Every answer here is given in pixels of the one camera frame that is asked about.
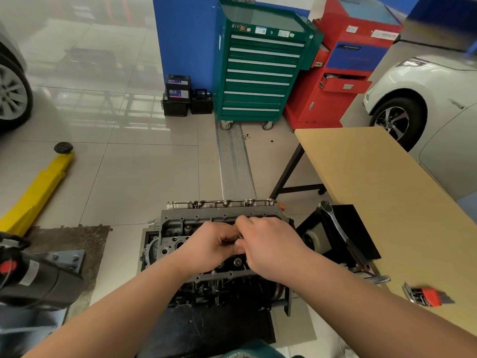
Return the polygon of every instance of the forearm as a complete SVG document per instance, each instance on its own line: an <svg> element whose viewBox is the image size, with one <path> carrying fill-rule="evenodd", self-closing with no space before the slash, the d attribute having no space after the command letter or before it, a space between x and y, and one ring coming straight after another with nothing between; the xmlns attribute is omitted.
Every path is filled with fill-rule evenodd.
<svg viewBox="0 0 477 358"><path fill-rule="evenodd" d="M132 358L188 278L175 255L159 260L76 316L27 358Z"/></svg>
<svg viewBox="0 0 477 358"><path fill-rule="evenodd" d="M362 358L468 357L477 337L310 251L289 286Z"/></svg>

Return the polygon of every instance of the silver car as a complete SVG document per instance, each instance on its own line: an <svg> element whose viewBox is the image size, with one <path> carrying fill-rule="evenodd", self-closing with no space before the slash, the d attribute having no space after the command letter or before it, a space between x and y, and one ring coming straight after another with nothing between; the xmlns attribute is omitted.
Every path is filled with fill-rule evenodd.
<svg viewBox="0 0 477 358"><path fill-rule="evenodd" d="M0 22L0 132L27 121L33 107L27 64L17 43Z"/></svg>

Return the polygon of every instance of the black box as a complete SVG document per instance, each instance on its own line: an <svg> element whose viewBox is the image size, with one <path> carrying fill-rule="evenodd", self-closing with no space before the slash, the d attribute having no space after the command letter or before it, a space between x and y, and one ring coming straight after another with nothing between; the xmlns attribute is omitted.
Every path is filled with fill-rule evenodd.
<svg viewBox="0 0 477 358"><path fill-rule="evenodd" d="M191 89L190 77L181 75L168 75L165 80L165 90L170 101L190 103Z"/></svg>
<svg viewBox="0 0 477 358"><path fill-rule="evenodd" d="M162 95L162 107L164 108L164 115L168 117L187 117L186 103L171 102L167 93Z"/></svg>
<svg viewBox="0 0 477 358"><path fill-rule="evenodd" d="M213 110L212 96L207 93L207 89L196 89L190 102L190 113L211 114Z"/></svg>

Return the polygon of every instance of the white car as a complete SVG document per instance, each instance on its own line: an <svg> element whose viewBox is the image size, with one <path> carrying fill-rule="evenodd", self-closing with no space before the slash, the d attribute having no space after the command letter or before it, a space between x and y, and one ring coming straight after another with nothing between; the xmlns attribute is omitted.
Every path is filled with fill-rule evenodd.
<svg viewBox="0 0 477 358"><path fill-rule="evenodd" d="M383 126L455 200L477 191L475 58L403 61L366 93L364 106L370 125Z"/></svg>
<svg viewBox="0 0 477 358"><path fill-rule="evenodd" d="M32 112L26 67L18 45L0 22L0 133L22 125Z"/></svg>

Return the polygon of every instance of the tile floor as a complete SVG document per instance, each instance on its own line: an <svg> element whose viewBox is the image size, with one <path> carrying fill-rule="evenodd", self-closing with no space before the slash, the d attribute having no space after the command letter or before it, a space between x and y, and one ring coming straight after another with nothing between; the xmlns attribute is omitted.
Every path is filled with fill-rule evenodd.
<svg viewBox="0 0 477 358"><path fill-rule="evenodd" d="M214 116L164 116L152 0L2 0L0 19L27 59L35 99L31 120L0 136L0 214L47 166L55 142L72 142L75 161L36 224L112 226L97 301L137 274L141 230L168 201L221 198ZM373 80L425 49L395 45ZM357 98L343 124L368 120ZM269 132L244 123L243 132L257 197L266 198L298 141L285 120ZM289 183L319 183L306 156ZM300 224L322 199L310 191L278 200ZM290 356L333 357L337 334L300 298L294 301L292 318L273 312L276 346Z"/></svg>

